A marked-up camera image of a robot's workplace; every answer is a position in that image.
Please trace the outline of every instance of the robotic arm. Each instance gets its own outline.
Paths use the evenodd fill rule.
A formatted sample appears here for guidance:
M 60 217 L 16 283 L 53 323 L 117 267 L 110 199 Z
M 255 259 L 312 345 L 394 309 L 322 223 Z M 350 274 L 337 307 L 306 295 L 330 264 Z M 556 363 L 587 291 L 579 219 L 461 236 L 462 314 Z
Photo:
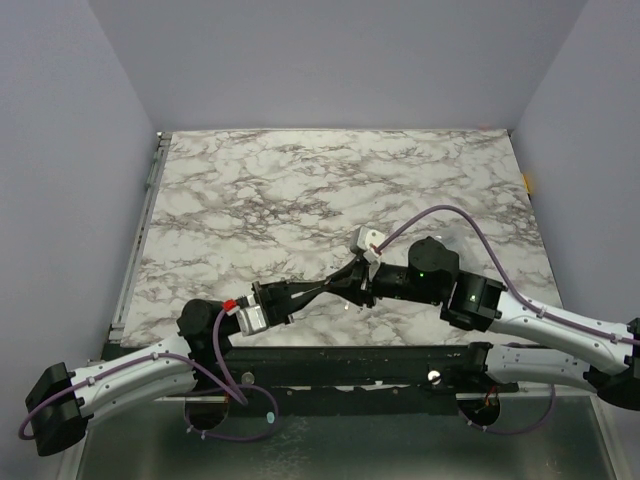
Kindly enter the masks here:
M 501 282 L 460 270 L 458 254 L 431 237 L 411 246 L 407 267 L 381 262 L 384 245 L 382 233 L 361 227 L 350 245 L 354 258 L 324 280 L 255 282 L 253 294 L 224 304 L 192 300 L 177 321 L 179 334 L 72 372 L 63 363 L 49 367 L 27 397 L 30 415 L 21 432 L 30 422 L 34 434 L 22 433 L 22 438 L 35 438 L 38 453 L 50 455 L 78 442 L 87 428 L 132 405 L 206 390 L 212 386 L 206 370 L 216 373 L 221 369 L 213 343 L 225 356 L 233 377 L 253 372 L 263 385 L 283 394 L 290 387 L 325 387 L 315 394 L 331 391 L 339 395 L 337 402 L 327 403 L 332 406 L 326 407 L 325 414 L 331 414 L 332 408 L 342 414 L 361 410 L 366 399 L 378 395 L 375 390 L 345 394 L 326 387 L 408 385 L 415 389 L 403 389 L 405 398 L 397 411 L 390 412 L 395 407 L 389 407 L 383 412 L 377 406 L 370 411 L 424 411 L 420 403 L 427 401 L 432 403 L 429 411 L 451 414 L 455 412 L 450 404 L 442 403 L 439 409 L 438 399 L 520 381 L 595 391 L 608 403 L 640 410 L 639 319 L 628 325 L 608 323 L 523 298 Z M 230 335 L 254 335 L 291 323 L 291 315 L 321 293 L 367 307 L 381 298 L 440 306 L 440 318 L 457 328 L 515 335 L 545 347 L 473 343 L 468 347 L 361 348 L 355 349 L 356 354 L 348 348 L 254 348 L 245 349 L 252 352 L 248 356 L 234 356 L 239 349 L 231 348 Z M 215 336 L 215 320 L 221 311 L 232 318 L 219 323 Z M 372 369 L 369 376 L 362 373 L 360 367 L 365 366 Z M 314 375 L 308 374 L 310 368 Z M 278 398 L 291 403 L 287 395 Z M 299 411 L 309 408 L 304 401 L 289 406 Z

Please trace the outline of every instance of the marble pattern surface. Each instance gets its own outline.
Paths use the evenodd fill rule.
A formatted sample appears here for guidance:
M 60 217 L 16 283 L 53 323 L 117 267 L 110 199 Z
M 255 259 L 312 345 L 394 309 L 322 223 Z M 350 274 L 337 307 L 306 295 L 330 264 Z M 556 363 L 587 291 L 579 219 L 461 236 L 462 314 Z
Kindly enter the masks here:
M 177 330 L 188 300 L 250 293 L 251 282 L 323 278 L 351 258 L 359 225 L 391 232 L 436 204 L 467 210 L 525 294 L 560 305 L 505 131 L 203 131 L 173 135 L 135 282 L 123 345 Z M 390 246 L 406 265 L 427 235 L 454 238 L 464 266 L 499 278 L 463 219 L 438 212 Z M 383 300 L 359 309 L 326 294 L 296 322 L 235 345 L 464 344 L 508 337 L 464 332 L 439 309 Z

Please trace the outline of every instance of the gray wall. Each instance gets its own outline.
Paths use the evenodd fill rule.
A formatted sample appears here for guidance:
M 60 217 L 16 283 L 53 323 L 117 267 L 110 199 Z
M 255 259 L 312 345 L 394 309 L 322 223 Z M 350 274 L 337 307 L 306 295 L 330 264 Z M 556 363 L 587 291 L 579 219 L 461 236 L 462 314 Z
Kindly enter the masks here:
M 99 353 L 157 139 L 85 0 L 4 2 L 0 45 L 0 478 L 49 479 L 24 398 Z
M 89 0 L 158 129 L 513 128 L 585 0 Z
M 591 0 L 513 144 L 566 307 L 640 316 L 640 2 Z M 619 412 L 640 477 L 640 414 Z

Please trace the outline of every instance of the purple cable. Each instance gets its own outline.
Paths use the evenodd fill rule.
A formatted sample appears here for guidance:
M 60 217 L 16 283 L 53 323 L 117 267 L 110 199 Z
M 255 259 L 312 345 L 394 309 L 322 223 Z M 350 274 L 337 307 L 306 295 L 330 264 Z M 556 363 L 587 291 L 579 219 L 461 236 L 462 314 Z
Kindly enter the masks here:
M 240 391 L 240 389 L 238 388 L 238 384 L 231 376 L 231 372 L 229 372 L 227 364 L 224 362 L 224 358 L 222 357 L 222 351 L 220 350 L 220 339 L 218 338 L 218 334 L 220 332 L 220 324 L 222 323 L 222 319 L 226 314 L 227 312 L 224 309 L 220 310 L 220 313 L 218 313 L 218 316 L 216 317 L 216 321 L 213 323 L 213 352 L 216 355 L 216 361 L 218 362 L 220 370 L 222 370 L 222 374 L 224 375 L 229 388 L 231 388 L 231 390 L 233 390 L 233 392 L 235 393 L 233 398 L 240 402 L 241 405 L 246 406 L 249 401 L 247 400 L 247 397 L 244 396 L 244 393 Z
M 271 395 L 271 393 L 269 393 L 268 390 L 265 390 L 262 387 L 258 387 L 257 385 L 238 385 L 239 388 L 246 388 L 249 390 L 257 390 L 258 392 L 262 393 L 264 396 L 266 396 L 269 401 L 271 402 L 271 405 L 273 405 L 273 413 L 274 413 L 274 421 L 273 423 L 269 426 L 269 428 L 263 432 L 263 433 L 259 433 L 257 435 L 251 435 L 249 437 L 234 437 L 232 435 L 223 435 L 221 433 L 212 433 L 209 432 L 208 430 L 198 430 L 197 428 L 195 428 L 192 424 L 191 424 L 191 419 L 189 418 L 189 414 L 186 413 L 185 410 L 185 416 L 184 416 L 184 421 L 187 422 L 187 425 L 189 426 L 189 432 L 193 431 L 196 432 L 198 434 L 200 434 L 201 436 L 204 435 L 205 437 L 208 438 L 215 438 L 216 440 L 224 440 L 227 442 L 255 442 L 257 440 L 262 440 L 264 438 L 269 437 L 270 435 L 273 434 L 273 432 L 275 431 L 276 427 L 277 427 L 277 420 L 278 420 L 278 415 L 279 415 L 279 410 L 278 410 L 278 402 L 276 401 L 276 399 L 273 397 L 273 395 Z
M 207 378 L 209 378 L 210 380 L 215 382 L 217 385 L 219 385 L 220 386 L 220 390 L 225 391 L 231 397 L 233 397 L 235 400 L 237 400 L 238 402 L 242 403 L 242 400 L 240 399 L 239 396 L 236 395 L 236 392 L 234 392 L 230 387 L 225 385 L 222 380 L 220 380 L 218 377 L 216 377 L 209 370 L 204 368 L 199 363 L 194 362 L 190 358 L 184 357 L 182 355 L 177 355 L 175 353 L 158 353 L 158 358 L 171 358 L 171 359 L 178 360 L 180 362 L 186 363 L 187 365 L 195 368 L 196 370 L 198 370 L 199 372 L 204 374 Z M 134 365 L 138 365 L 139 363 L 146 362 L 148 360 L 153 360 L 153 356 L 152 355 L 147 355 L 147 356 L 144 356 L 144 357 L 136 358 L 134 360 L 130 360 L 128 362 L 123 363 L 122 365 L 118 365 L 118 366 L 113 367 L 113 368 L 111 368 L 109 370 L 106 370 L 106 371 L 104 371 L 102 373 L 99 373 L 99 374 L 95 375 L 93 378 L 96 381 L 102 380 L 103 378 L 108 377 L 110 375 L 113 375 L 114 373 L 117 373 L 117 372 L 119 372 L 121 370 L 124 370 L 126 368 L 129 368 L 129 367 L 132 367 Z M 29 434 L 27 434 L 25 432 L 25 430 L 27 428 L 27 425 L 29 425 L 31 420 L 33 420 L 33 418 L 38 413 L 40 413 L 43 409 L 45 409 L 46 407 L 51 405 L 56 400 L 60 399 L 61 397 L 64 397 L 65 395 L 68 395 L 69 393 L 75 392 L 76 390 L 78 390 L 80 388 L 86 387 L 87 385 L 89 385 L 89 379 L 88 378 L 83 380 L 83 381 L 81 381 L 81 382 L 79 382 L 79 383 L 77 383 L 77 384 L 75 384 L 75 385 L 67 387 L 64 390 L 61 390 L 58 393 L 55 393 L 55 394 L 51 395 L 44 402 L 38 404 L 31 412 L 29 412 L 29 414 L 26 416 L 26 418 L 20 424 L 20 427 L 18 427 L 18 437 L 20 437 L 21 440 L 33 440 L 35 438 L 35 436 L 34 435 L 29 435 Z M 274 414 L 275 414 L 275 421 L 272 424 L 272 426 L 269 427 L 267 432 L 265 432 L 264 434 L 258 435 L 258 436 L 254 435 L 252 437 L 246 437 L 246 438 L 249 439 L 249 440 L 246 440 L 246 441 L 252 441 L 252 439 L 260 439 L 260 438 L 264 438 L 265 436 L 270 435 L 271 433 L 273 433 L 273 431 L 275 429 L 276 421 L 278 419 L 278 404 L 276 403 L 275 398 L 273 398 L 273 396 L 269 392 L 267 392 L 265 389 L 263 389 L 261 387 L 257 387 L 255 385 L 243 385 L 242 388 L 251 388 L 252 390 L 257 390 L 257 391 L 263 393 L 264 395 L 266 395 L 267 398 L 269 398 L 271 403 L 274 405 Z M 213 435 L 214 434 L 208 434 L 207 436 L 210 436 L 212 438 L 220 438 L 220 439 L 224 440 L 224 438 L 223 438 L 224 436 L 215 437 Z M 234 437 L 232 440 L 233 441 L 241 441 L 241 439 L 239 439 L 237 437 Z
M 395 232 L 389 235 L 389 238 L 387 238 L 384 242 L 380 244 L 380 246 L 376 249 L 376 252 L 379 254 L 380 252 L 382 252 L 382 250 L 384 250 L 387 246 L 389 246 L 391 242 L 393 242 L 396 238 L 402 235 L 409 227 L 411 227 L 418 220 L 426 217 L 427 215 L 431 215 L 432 213 L 437 212 L 439 210 L 449 210 L 451 212 L 455 212 L 458 215 L 462 216 L 467 222 L 469 222 L 469 224 L 473 227 L 476 234 L 478 235 L 478 238 L 480 238 L 480 241 L 484 245 L 484 248 L 487 250 L 487 253 L 491 257 L 491 260 L 493 261 L 493 264 L 496 266 L 496 269 L 500 273 L 500 276 L 504 280 L 504 283 L 507 284 L 509 291 L 515 297 L 515 299 L 518 300 L 518 302 L 520 302 L 522 305 L 532 310 L 536 314 L 540 315 L 541 317 L 547 318 L 549 320 L 552 320 L 566 327 L 570 327 L 575 330 L 579 330 L 581 332 L 589 333 L 591 335 L 595 335 L 596 337 L 605 338 L 612 342 L 619 341 L 620 343 L 627 343 L 629 345 L 640 346 L 640 340 L 635 340 L 633 338 L 617 338 L 614 333 L 601 332 L 600 330 L 597 330 L 595 328 L 587 327 L 585 325 L 580 325 L 579 323 L 572 322 L 571 320 L 568 320 L 564 317 L 560 317 L 558 315 L 554 315 L 553 313 L 543 312 L 542 309 L 536 307 L 535 305 L 527 301 L 527 299 L 524 298 L 520 294 L 520 292 L 518 292 L 515 285 L 507 275 L 507 272 L 502 267 L 502 264 L 500 263 L 500 261 L 498 260 L 498 257 L 493 251 L 493 248 L 491 248 L 491 245 L 489 245 L 489 240 L 487 240 L 487 237 L 484 235 L 484 233 L 482 233 L 482 230 L 480 230 L 480 227 L 475 222 L 475 220 L 471 218 L 471 216 L 467 212 L 465 212 L 464 210 L 458 207 L 454 207 L 453 205 L 436 205 L 435 207 L 427 208 L 426 210 L 420 212 L 418 215 L 413 217 L 411 220 L 409 220 L 407 223 L 405 223 L 400 228 L 398 228 Z
M 460 416 L 467 421 L 467 424 L 471 428 L 475 428 L 476 430 L 480 430 L 484 433 L 491 433 L 492 435 L 503 435 L 503 436 L 521 435 L 523 433 L 531 433 L 534 430 L 540 428 L 545 423 L 547 423 L 547 421 L 551 418 L 551 414 L 556 408 L 556 400 L 557 400 L 556 388 L 555 386 L 551 385 L 551 400 L 549 402 L 549 408 L 547 408 L 547 411 L 545 412 L 545 414 L 536 423 L 531 424 L 528 427 L 520 428 L 518 430 L 498 430 L 498 429 L 493 429 L 491 427 L 482 427 L 476 423 L 473 423 L 471 420 L 469 420 L 469 418 L 464 414 L 462 410 L 459 410 L 459 412 L 460 412 Z

